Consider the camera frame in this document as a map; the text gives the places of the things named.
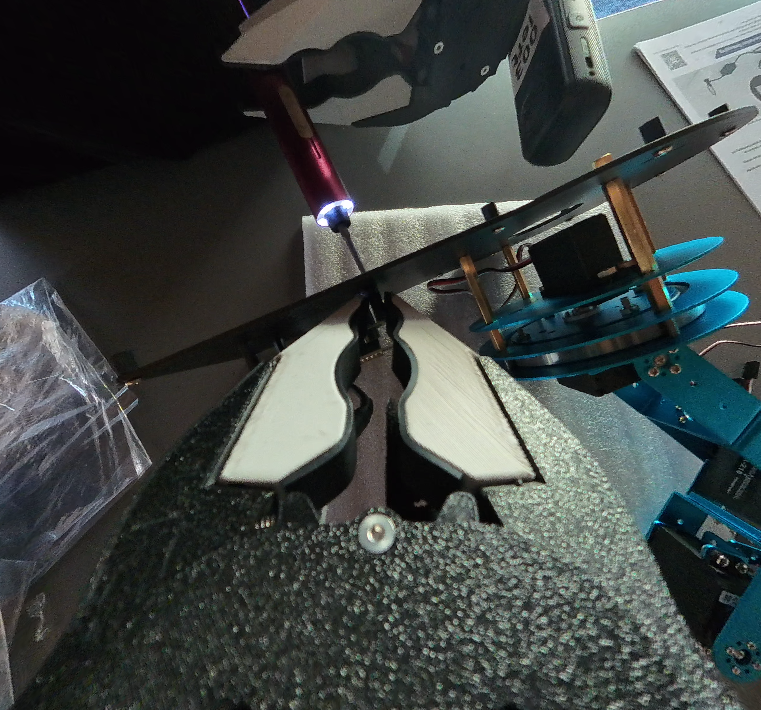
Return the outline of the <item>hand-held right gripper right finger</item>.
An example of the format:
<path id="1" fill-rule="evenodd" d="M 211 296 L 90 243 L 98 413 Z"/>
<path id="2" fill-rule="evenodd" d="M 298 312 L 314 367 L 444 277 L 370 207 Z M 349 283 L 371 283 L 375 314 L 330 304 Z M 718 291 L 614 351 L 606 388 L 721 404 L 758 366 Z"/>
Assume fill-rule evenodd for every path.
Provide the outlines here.
<path id="1" fill-rule="evenodd" d="M 402 441 L 463 487 L 532 482 L 538 471 L 479 355 L 400 297 L 386 295 Z"/>

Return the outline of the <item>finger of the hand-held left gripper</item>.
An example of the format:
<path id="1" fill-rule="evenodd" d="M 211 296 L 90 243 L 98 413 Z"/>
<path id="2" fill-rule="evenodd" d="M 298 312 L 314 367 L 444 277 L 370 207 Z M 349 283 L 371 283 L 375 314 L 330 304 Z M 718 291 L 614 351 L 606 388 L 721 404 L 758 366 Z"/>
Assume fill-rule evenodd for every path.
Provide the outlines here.
<path id="1" fill-rule="evenodd" d="M 423 0 L 271 0 L 241 24 L 222 55 L 229 65 L 277 66 L 293 55 L 331 49 L 356 33 L 401 33 Z"/>
<path id="2" fill-rule="evenodd" d="M 302 55 L 302 103 L 314 124 L 352 125 L 409 106 L 412 85 L 390 49 Z"/>

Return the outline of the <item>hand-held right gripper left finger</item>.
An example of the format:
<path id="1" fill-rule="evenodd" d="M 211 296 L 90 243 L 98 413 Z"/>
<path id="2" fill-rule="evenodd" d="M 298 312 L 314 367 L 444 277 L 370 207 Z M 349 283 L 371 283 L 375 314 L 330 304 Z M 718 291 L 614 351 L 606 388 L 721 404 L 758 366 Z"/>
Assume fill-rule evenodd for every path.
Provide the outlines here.
<path id="1" fill-rule="evenodd" d="M 275 359 L 223 452 L 218 482 L 342 492 L 356 470 L 360 306 L 343 306 Z"/>

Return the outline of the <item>red electric screwdriver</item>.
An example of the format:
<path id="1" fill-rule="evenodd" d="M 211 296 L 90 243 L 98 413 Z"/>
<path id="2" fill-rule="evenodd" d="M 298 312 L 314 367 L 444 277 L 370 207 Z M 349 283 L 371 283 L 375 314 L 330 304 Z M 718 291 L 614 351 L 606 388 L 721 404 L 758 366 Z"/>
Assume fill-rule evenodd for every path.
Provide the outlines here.
<path id="1" fill-rule="evenodd" d="M 308 207 L 321 228 L 339 234 L 359 272 L 365 266 L 349 233 L 355 202 L 350 198 L 316 128 L 286 74 L 278 68 L 255 69 L 252 87 L 290 165 Z"/>

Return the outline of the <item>green control circuit board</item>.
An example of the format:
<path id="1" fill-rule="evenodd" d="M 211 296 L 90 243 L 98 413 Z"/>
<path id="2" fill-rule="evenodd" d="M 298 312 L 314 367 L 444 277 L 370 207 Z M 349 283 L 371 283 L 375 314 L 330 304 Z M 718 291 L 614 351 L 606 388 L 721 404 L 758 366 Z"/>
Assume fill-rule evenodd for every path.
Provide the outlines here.
<path id="1" fill-rule="evenodd" d="M 384 298 L 377 291 L 363 291 L 361 303 L 353 321 L 358 332 L 358 353 L 366 364 L 383 353 L 390 352 L 393 341 L 387 330 L 388 313 Z"/>

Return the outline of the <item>blue hobby robot arm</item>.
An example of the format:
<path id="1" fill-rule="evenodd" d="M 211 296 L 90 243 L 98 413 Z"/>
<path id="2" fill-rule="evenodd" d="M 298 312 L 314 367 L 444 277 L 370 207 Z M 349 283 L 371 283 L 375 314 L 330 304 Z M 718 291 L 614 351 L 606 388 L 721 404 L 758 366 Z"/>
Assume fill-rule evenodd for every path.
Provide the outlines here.
<path id="1" fill-rule="evenodd" d="M 442 293 L 466 282 L 482 318 L 471 332 L 494 335 L 477 359 L 490 358 L 518 381 L 555 380 L 587 395 L 614 393 L 701 458 L 698 440 L 759 472 L 759 401 L 689 350 L 728 328 L 749 303 L 731 287 L 728 269 L 681 272 L 714 252 L 721 237 L 652 249 L 632 189 L 680 165 L 750 124 L 756 107 L 717 109 L 709 118 L 661 134 L 636 151 L 516 209 L 482 209 L 484 221 L 417 248 L 236 329 L 142 367 L 118 363 L 125 384 L 242 358 L 270 343 L 297 344 L 322 329 L 334 310 L 364 300 L 363 342 L 375 349 L 370 318 L 385 323 L 393 369 L 404 385 L 392 442 L 392 503 L 404 510 L 422 499 L 414 518 L 440 515 L 455 488 L 517 483 L 517 472 L 484 477 L 455 459 L 443 426 L 453 415 L 433 413 L 433 395 L 454 402 L 454 383 L 437 384 L 429 369 L 455 372 L 454 350 L 423 346 L 432 322 L 404 307 L 399 294 L 431 283 Z"/>

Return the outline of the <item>white foam sheet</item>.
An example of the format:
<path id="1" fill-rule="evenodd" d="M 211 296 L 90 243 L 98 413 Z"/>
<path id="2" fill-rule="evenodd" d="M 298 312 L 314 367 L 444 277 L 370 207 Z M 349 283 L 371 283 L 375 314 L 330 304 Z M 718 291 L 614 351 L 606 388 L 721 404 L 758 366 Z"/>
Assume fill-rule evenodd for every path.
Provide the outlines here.
<path id="1" fill-rule="evenodd" d="M 355 213 L 352 220 L 350 233 L 367 270 L 483 223 L 477 203 Z M 357 275 L 356 264 L 337 235 L 306 217 L 302 235 L 307 296 Z M 502 303 L 513 286 L 507 275 L 487 276 L 485 282 L 492 305 Z M 480 346 L 482 341 L 469 331 L 478 314 L 469 295 L 443 297 L 415 286 L 401 297 L 465 344 L 474 349 Z M 323 509 L 328 523 L 348 523 L 370 508 L 389 505 L 385 409 L 386 402 L 401 392 L 390 355 L 389 351 L 363 364 L 358 385 L 374 400 L 375 413 L 359 438 L 351 484 Z M 520 385 L 595 459 L 642 534 L 672 493 L 689 490 L 702 467 L 700 459 L 613 394 L 595 398 L 556 381 L 521 381 Z"/>

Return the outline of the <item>clear flat plastic bag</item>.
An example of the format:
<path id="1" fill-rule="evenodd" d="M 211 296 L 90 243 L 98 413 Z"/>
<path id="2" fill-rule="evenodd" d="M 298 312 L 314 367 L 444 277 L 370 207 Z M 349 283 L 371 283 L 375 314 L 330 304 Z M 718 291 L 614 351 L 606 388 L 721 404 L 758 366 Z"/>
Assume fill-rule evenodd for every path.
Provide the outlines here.
<path id="1" fill-rule="evenodd" d="M 2 559 L 43 574 L 151 466 L 137 399 L 46 279 L 1 305 Z"/>

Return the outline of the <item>printed instruction sheet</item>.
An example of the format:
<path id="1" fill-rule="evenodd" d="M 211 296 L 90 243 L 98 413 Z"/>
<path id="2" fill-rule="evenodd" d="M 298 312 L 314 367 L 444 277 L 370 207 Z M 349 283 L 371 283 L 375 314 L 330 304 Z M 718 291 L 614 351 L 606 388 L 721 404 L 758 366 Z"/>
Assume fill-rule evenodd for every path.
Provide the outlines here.
<path id="1" fill-rule="evenodd" d="M 760 2 L 639 42 L 634 50 L 690 122 L 721 105 L 760 108 Z M 760 116 L 711 148 L 760 210 Z"/>

